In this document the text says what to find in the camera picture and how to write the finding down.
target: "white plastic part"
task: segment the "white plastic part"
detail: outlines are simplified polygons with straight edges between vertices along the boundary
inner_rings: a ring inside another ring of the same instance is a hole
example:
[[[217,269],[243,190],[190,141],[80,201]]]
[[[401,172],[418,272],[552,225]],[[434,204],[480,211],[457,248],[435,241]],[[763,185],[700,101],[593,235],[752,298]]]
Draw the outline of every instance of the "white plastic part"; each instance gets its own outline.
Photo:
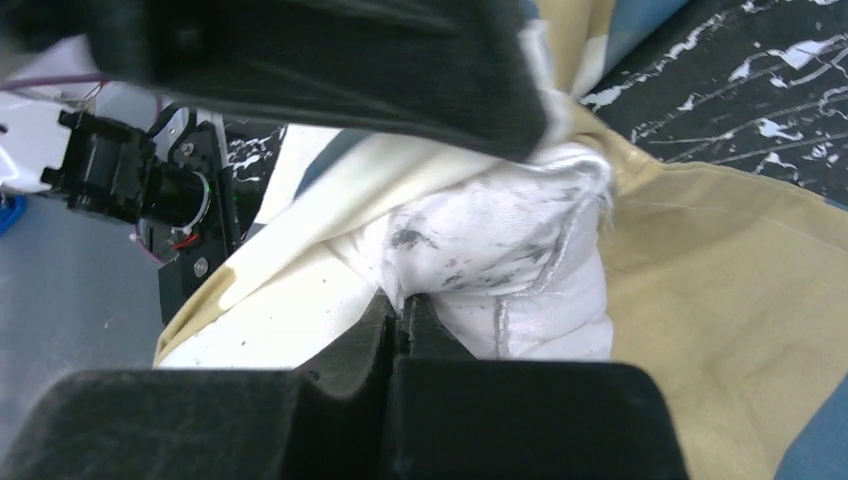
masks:
[[[45,168],[59,168],[71,131],[59,125],[63,105],[0,92],[0,190],[36,193]]]

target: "bolt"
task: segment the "bolt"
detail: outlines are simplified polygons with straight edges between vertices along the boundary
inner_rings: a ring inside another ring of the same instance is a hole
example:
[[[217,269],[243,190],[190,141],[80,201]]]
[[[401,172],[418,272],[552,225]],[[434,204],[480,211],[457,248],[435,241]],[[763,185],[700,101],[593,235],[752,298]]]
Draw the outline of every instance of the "bolt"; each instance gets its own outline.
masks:
[[[200,260],[194,262],[194,274],[197,278],[202,278],[209,271],[209,262],[205,258],[200,257]]]

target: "purple wire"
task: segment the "purple wire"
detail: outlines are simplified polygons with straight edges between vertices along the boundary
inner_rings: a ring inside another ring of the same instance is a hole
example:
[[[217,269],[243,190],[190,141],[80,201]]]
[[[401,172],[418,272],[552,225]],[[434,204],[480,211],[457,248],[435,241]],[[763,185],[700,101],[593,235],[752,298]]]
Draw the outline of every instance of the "purple wire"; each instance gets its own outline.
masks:
[[[19,78],[7,80],[0,84],[0,92],[20,90],[22,88],[46,87],[53,85],[71,85],[74,83],[99,83],[104,81],[101,73],[86,73],[82,75],[57,75],[51,77]]]
[[[163,262],[156,255],[153,255],[153,252],[151,252],[147,247],[144,246],[144,241],[142,241],[141,239],[141,229],[138,228],[138,225],[135,226],[135,238],[135,243],[138,244],[139,248],[141,248],[142,251],[144,251],[144,253],[147,255],[147,258],[152,260],[153,263],[155,263],[159,267],[165,265],[165,262]]]

